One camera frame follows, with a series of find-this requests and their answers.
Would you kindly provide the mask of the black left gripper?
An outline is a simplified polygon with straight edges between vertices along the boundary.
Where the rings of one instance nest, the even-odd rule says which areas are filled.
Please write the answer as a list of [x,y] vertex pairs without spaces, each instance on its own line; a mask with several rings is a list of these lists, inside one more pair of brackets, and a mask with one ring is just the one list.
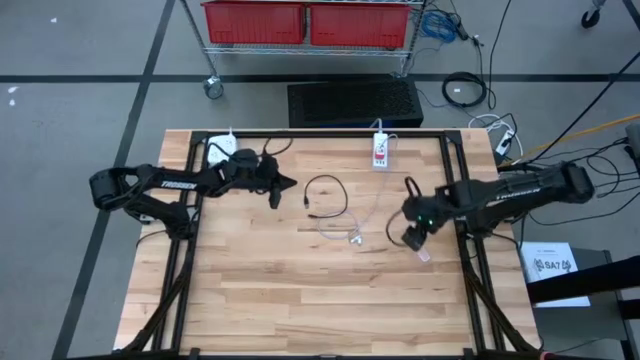
[[271,155],[262,155],[255,170],[256,185],[254,192],[258,195],[269,194],[269,206],[277,209],[281,200],[281,192],[296,187],[297,184],[282,185],[280,183],[297,183],[297,180],[278,172],[277,160]]

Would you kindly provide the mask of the wide white power strip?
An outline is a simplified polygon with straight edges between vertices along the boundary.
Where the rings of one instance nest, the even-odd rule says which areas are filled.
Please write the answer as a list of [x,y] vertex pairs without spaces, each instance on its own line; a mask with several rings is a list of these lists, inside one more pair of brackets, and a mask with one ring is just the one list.
[[237,139],[232,133],[217,135],[207,141],[206,160],[209,168],[228,160],[237,151]]

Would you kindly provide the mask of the slim white power strip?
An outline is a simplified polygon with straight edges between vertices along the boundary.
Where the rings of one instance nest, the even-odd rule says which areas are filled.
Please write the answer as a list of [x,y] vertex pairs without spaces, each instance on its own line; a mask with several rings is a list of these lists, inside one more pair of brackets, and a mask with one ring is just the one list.
[[373,150],[372,150],[372,167],[374,170],[386,170],[388,168],[388,162],[389,162],[389,150],[388,150],[388,156],[387,156],[387,167],[386,168],[377,168],[373,166],[373,156],[374,156],[374,149],[376,147],[377,144],[381,144],[381,143],[385,143],[387,145],[388,148],[388,142],[389,142],[389,135],[387,133],[384,132],[376,132],[373,135]]

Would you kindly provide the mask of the black perforated computer case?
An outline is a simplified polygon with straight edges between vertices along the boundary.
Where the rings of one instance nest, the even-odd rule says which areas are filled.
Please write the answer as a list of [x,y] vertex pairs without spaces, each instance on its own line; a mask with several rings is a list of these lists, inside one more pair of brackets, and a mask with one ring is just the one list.
[[424,120],[415,83],[391,79],[297,84],[287,87],[291,128],[419,128]]

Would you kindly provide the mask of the white floor power strip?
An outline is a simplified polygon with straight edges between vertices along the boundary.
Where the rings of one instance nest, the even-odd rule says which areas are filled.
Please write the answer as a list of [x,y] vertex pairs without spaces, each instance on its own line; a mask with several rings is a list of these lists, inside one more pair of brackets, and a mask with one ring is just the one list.
[[508,152],[514,137],[515,132],[513,130],[506,130],[496,146],[495,152],[500,156],[504,156]]

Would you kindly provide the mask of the red plastic storage bin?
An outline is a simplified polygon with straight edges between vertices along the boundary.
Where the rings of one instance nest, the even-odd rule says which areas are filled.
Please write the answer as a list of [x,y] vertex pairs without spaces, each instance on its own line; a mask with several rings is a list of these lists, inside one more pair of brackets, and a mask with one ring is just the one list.
[[408,5],[312,4],[311,44],[402,48]]
[[214,44],[301,44],[305,5],[250,1],[202,3]]

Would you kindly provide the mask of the black metal beam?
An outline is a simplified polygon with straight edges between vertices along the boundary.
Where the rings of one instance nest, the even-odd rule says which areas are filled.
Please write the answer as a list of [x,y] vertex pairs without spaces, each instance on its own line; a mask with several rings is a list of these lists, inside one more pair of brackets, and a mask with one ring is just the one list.
[[529,283],[531,303],[640,287],[640,255]]

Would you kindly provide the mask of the grey box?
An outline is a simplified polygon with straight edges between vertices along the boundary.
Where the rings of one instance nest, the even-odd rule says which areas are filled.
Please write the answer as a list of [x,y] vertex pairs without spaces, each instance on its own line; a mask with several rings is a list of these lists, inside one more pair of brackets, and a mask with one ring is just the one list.
[[627,135],[627,146],[625,151],[632,159],[636,171],[640,176],[640,124],[630,124],[625,128]]

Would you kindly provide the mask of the black caster wheel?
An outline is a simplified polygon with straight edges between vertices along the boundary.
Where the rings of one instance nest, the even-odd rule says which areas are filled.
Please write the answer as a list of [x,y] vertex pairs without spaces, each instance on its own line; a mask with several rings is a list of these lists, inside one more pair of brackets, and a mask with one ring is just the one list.
[[601,8],[607,0],[591,0],[591,7],[583,13],[581,17],[581,26],[584,29],[590,29],[596,26],[600,20]]

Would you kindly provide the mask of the black aluminium table frame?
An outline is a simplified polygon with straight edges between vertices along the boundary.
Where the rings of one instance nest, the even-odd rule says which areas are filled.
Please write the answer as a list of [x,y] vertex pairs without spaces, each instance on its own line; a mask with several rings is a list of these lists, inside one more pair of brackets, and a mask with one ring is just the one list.
[[201,204],[197,238],[174,243],[142,230],[114,348],[129,344],[169,276],[193,256],[190,285],[158,332],[162,348],[205,355],[459,355],[493,335],[470,308],[455,228],[426,244],[422,262],[399,246],[404,180],[424,193],[462,176],[493,180],[479,130],[394,130],[386,172],[372,168],[369,130],[244,132],[297,180],[277,209],[232,190]]

